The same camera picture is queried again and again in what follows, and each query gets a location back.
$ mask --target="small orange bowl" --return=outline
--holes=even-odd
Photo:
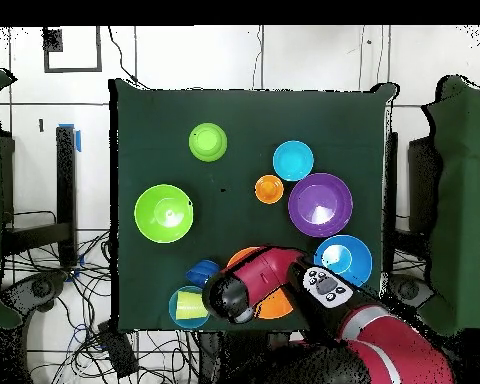
[[[270,205],[283,196],[283,182],[275,175],[263,175],[254,186],[256,197],[260,202]]]

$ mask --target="blue cup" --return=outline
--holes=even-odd
[[[187,271],[187,280],[196,286],[203,288],[206,280],[220,271],[219,265],[208,259],[203,259]]]

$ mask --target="purple bowl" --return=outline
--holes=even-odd
[[[293,224],[311,237],[329,237],[341,231],[352,215],[352,194],[331,174],[310,174],[290,193],[288,211]]]

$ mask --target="blue bowl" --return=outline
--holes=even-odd
[[[338,235],[328,238],[318,246],[313,260],[315,265],[340,274],[356,287],[366,283],[372,273],[370,250],[361,240],[352,236]]]
[[[286,181],[299,181],[313,168],[313,152],[307,144],[291,140],[281,144],[272,158],[276,174]]]
[[[171,316],[172,320],[174,323],[181,328],[186,328],[186,329],[193,329],[193,328],[198,328],[201,327],[206,321],[208,321],[208,318],[210,318],[210,314],[204,318],[192,318],[192,319],[176,319],[176,303],[178,301],[178,292],[179,291],[187,291],[190,293],[202,293],[203,290],[200,287],[195,287],[195,286],[185,286],[181,287],[178,290],[176,290],[171,298],[169,299],[169,315]]]
[[[208,259],[203,259],[187,271],[185,276],[187,280],[201,288],[206,284],[206,280],[220,271],[219,265]]]

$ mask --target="yellow object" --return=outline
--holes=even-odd
[[[201,293],[178,292],[176,319],[204,318],[208,311],[204,307]]]

